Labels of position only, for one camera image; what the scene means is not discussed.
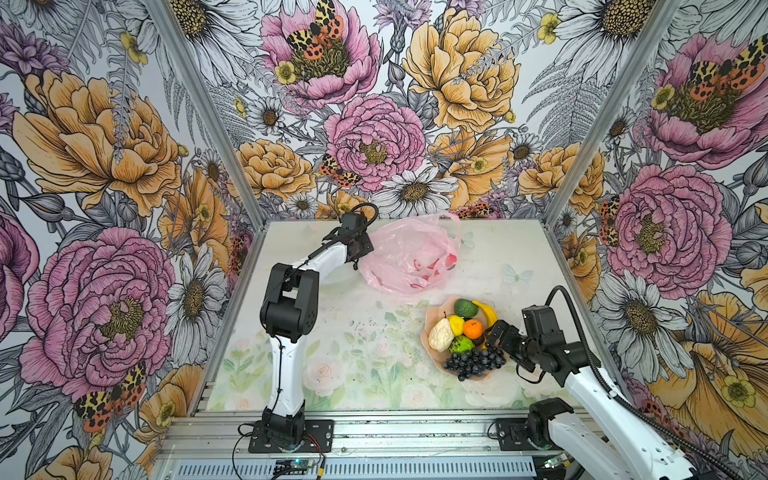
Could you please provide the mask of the yellow fake banana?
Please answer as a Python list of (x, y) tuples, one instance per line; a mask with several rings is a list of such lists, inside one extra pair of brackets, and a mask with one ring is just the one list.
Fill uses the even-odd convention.
[(473, 302), (479, 307), (479, 312), (474, 318), (483, 324), (484, 334), (480, 339), (474, 341), (476, 349), (485, 349), (487, 337), (494, 326), (499, 320), (498, 314), (493, 307), (486, 303), (473, 300)]

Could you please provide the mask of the pink plastic bag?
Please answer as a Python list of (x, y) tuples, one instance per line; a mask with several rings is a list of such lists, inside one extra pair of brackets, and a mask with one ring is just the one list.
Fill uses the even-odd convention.
[(452, 212), (409, 217), (370, 234), (374, 250), (358, 264), (367, 284), (379, 291), (410, 295), (449, 278), (459, 261), (461, 222)]

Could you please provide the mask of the dark fake grapes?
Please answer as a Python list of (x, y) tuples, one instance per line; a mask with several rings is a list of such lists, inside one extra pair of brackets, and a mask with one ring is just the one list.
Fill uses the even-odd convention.
[(507, 363), (500, 349), (472, 350), (451, 353), (442, 368), (457, 377), (460, 382), (484, 378), (492, 370), (501, 369)]

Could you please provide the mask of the orange fake fruit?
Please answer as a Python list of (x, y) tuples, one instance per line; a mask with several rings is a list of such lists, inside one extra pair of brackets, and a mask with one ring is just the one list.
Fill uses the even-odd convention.
[(483, 324), (475, 319), (466, 320), (463, 324), (463, 335), (468, 339), (475, 341), (484, 334)]

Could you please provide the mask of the small green fake lime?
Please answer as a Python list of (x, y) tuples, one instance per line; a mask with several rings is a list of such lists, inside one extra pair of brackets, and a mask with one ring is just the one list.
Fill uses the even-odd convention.
[(454, 314), (465, 319), (474, 319), (478, 312), (479, 307), (471, 300), (465, 298), (459, 298), (453, 305)]

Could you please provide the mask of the beige fake fruit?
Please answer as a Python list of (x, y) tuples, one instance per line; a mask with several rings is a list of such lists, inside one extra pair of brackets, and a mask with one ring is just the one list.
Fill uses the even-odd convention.
[(440, 319), (429, 331), (428, 346), (435, 352), (447, 351), (452, 344), (455, 335), (448, 318)]

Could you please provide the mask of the pink scalloped bowl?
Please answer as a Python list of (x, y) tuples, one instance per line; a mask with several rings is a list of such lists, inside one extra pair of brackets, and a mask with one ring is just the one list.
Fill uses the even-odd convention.
[(440, 371), (459, 381), (479, 381), (507, 364), (507, 355), (490, 343), (498, 320), (491, 303), (453, 296), (428, 308), (421, 343)]

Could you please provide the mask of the green fake fruit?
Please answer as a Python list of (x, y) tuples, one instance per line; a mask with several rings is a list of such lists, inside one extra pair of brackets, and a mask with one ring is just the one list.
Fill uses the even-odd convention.
[(475, 348), (474, 341), (465, 335), (457, 336), (453, 339), (449, 346), (449, 352), (451, 354), (463, 354), (470, 352)]

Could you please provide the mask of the yellow fake lemon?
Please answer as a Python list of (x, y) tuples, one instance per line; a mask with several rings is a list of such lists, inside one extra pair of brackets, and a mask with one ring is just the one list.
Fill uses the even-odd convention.
[(464, 334), (465, 319), (459, 315), (453, 314), (447, 317), (450, 325), (451, 332), (454, 337), (459, 337)]

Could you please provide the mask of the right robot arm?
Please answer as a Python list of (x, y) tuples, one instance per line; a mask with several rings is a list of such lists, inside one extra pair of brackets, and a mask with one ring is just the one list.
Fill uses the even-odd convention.
[(704, 478), (686, 458), (681, 441), (663, 437), (607, 382), (582, 330), (577, 341), (567, 341), (549, 306), (524, 309), (523, 320), (524, 329), (497, 321), (489, 344), (522, 369), (552, 377), (600, 430), (593, 432), (565, 400), (550, 398), (532, 404), (523, 425), (499, 424), (500, 444), (559, 449), (595, 479)]

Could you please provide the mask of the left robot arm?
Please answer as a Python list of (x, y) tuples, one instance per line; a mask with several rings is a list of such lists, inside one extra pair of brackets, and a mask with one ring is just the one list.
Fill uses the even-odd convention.
[(377, 218), (378, 208), (370, 203), (354, 207), (341, 215), (317, 249), (270, 271), (259, 312), (273, 354), (272, 391), (257, 427), (266, 446), (296, 450), (310, 438), (301, 367), (304, 341), (318, 318), (320, 285), (337, 268), (357, 267), (373, 252), (367, 229)]

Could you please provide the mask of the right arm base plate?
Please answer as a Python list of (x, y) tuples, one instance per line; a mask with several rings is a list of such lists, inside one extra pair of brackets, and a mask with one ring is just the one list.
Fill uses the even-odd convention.
[(549, 432), (547, 419), (499, 418), (490, 427), (490, 435), (501, 451), (561, 450)]

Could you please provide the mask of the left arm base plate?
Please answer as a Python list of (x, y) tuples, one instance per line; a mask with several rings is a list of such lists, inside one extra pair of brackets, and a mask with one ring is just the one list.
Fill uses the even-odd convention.
[(269, 426), (255, 423), (248, 444), (250, 454), (330, 453), (334, 440), (335, 422), (330, 419), (309, 419), (296, 425)]

